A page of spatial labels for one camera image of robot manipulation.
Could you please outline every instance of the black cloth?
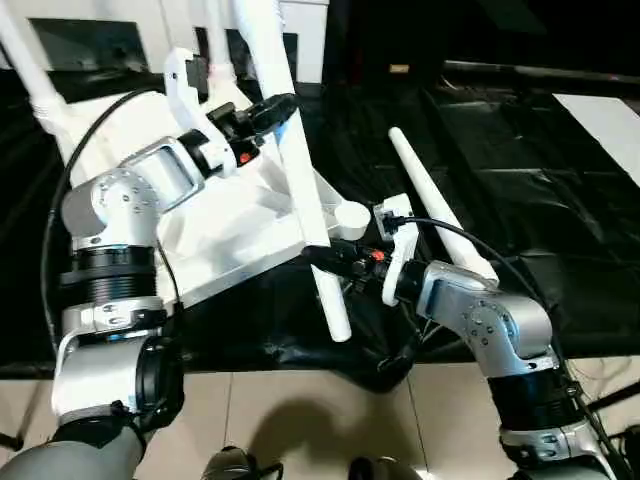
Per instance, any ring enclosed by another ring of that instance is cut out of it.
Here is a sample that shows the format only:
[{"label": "black cloth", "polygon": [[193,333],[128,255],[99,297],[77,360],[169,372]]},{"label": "black cloth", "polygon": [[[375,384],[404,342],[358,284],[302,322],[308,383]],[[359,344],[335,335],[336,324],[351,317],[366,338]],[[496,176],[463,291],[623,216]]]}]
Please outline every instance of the black cloth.
[{"label": "black cloth", "polygon": [[[32,118],[11,72],[0,121],[0,376],[50,375],[38,288],[40,242],[61,161]],[[69,101],[160,84],[155,76],[56,75]],[[477,90],[427,92],[404,85],[331,87],[303,96],[316,168],[347,198],[373,206],[407,191],[424,213],[387,139],[399,126],[469,231],[530,279],[552,306],[569,356],[638,353],[640,190],[549,95]],[[56,260],[68,247],[58,237]],[[379,245],[374,227],[364,240]],[[447,259],[432,230],[418,255]],[[505,289],[522,291],[497,268]],[[191,371],[318,368],[387,391],[415,361],[469,359],[447,333],[420,344],[424,321],[408,308],[352,290],[353,338],[328,335],[309,267],[294,259],[186,312],[182,338]]]}]

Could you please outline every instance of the tile floor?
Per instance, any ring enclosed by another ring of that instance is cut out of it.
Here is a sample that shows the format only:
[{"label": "tile floor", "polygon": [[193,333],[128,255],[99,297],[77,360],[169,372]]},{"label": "tile floor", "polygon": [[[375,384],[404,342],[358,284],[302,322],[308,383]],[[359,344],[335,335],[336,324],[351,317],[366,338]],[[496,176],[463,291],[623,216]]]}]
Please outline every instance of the tile floor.
[{"label": "tile floor", "polygon": [[[640,377],[639,358],[572,362],[591,396]],[[369,394],[328,372],[189,375],[187,401],[159,432],[139,480],[198,480],[224,445],[252,451],[285,478],[346,480],[357,455],[394,456],[437,480],[500,479],[513,473],[496,439],[498,420],[473,364],[418,365],[387,395]],[[48,382],[0,382],[0,431],[26,432],[27,445],[54,431]],[[640,422],[640,398],[603,412],[608,431]],[[0,449],[0,463],[12,454]],[[429,472],[425,465],[428,462]]]}]

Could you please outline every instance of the white cylinder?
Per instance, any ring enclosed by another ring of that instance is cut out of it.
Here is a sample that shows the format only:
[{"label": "white cylinder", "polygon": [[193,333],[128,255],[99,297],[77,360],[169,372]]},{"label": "white cylinder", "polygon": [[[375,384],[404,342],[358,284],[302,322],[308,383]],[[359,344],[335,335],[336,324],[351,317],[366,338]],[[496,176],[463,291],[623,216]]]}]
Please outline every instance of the white cylinder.
[{"label": "white cylinder", "polygon": [[4,0],[0,0],[0,41],[29,92],[31,103],[47,103],[51,98],[58,98],[49,77],[36,63],[20,36]]},{"label": "white cylinder", "polygon": [[235,83],[236,75],[229,54],[227,33],[222,23],[220,0],[204,0],[207,16],[207,41],[209,42],[209,70],[214,80],[229,80]]},{"label": "white cylinder", "polygon": [[[295,93],[277,0],[234,0],[238,29],[249,45],[264,98]],[[307,245],[329,246],[327,226],[314,179],[313,166],[300,112],[294,113],[278,132],[279,149],[302,235]],[[351,327],[335,275],[312,267],[331,338],[344,342]]]},{"label": "white cylinder", "polygon": [[[411,178],[411,182],[415,187],[420,200],[429,213],[429,216],[435,220],[449,223],[458,228],[462,228],[458,218],[455,216],[449,204],[444,199],[440,190],[434,183],[431,175],[424,168],[424,165],[418,158],[418,155],[411,147],[411,144],[399,128],[389,130],[389,138],[393,143],[405,170]],[[498,282],[498,275],[491,264],[476,250],[476,247],[464,237],[455,232],[438,228],[438,235],[442,239],[451,260],[459,267],[475,272],[489,280]]]},{"label": "white cylinder", "polygon": [[367,207],[357,202],[342,202],[333,212],[340,228],[340,238],[360,240],[371,221]]}]

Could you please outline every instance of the white pipe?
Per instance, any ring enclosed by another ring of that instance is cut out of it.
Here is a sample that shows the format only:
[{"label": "white pipe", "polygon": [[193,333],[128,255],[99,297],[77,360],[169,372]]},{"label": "white pipe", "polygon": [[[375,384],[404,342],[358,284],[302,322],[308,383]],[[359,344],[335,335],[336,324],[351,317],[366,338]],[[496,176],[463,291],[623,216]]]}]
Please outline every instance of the white pipe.
[{"label": "white pipe", "polygon": [[203,0],[207,16],[207,41],[209,42],[209,72],[214,80],[236,82],[236,74],[229,54],[227,32],[222,22],[220,0]]},{"label": "white pipe", "polygon": [[[418,155],[411,147],[404,133],[402,133],[402,130],[396,127],[392,128],[389,130],[389,138],[391,138],[391,142],[398,152],[402,164],[409,174],[411,182],[418,192],[429,216],[433,219],[462,228],[458,218],[449,207],[440,190],[438,190],[431,175],[429,175],[424,168],[420,158],[418,158]],[[454,264],[475,272],[489,280],[493,280],[497,285],[498,275],[495,270],[485,258],[480,256],[476,247],[469,240],[443,228],[437,228],[437,230]]]},{"label": "white pipe", "polygon": [[[276,2],[277,0],[233,2],[238,28],[249,45],[264,98],[280,93],[294,93]],[[296,112],[281,128],[279,137],[282,163],[305,242],[308,245],[329,246],[327,226],[300,112]],[[335,275],[315,267],[312,270],[331,338],[336,342],[344,342],[351,337],[351,327],[340,282]]]}]

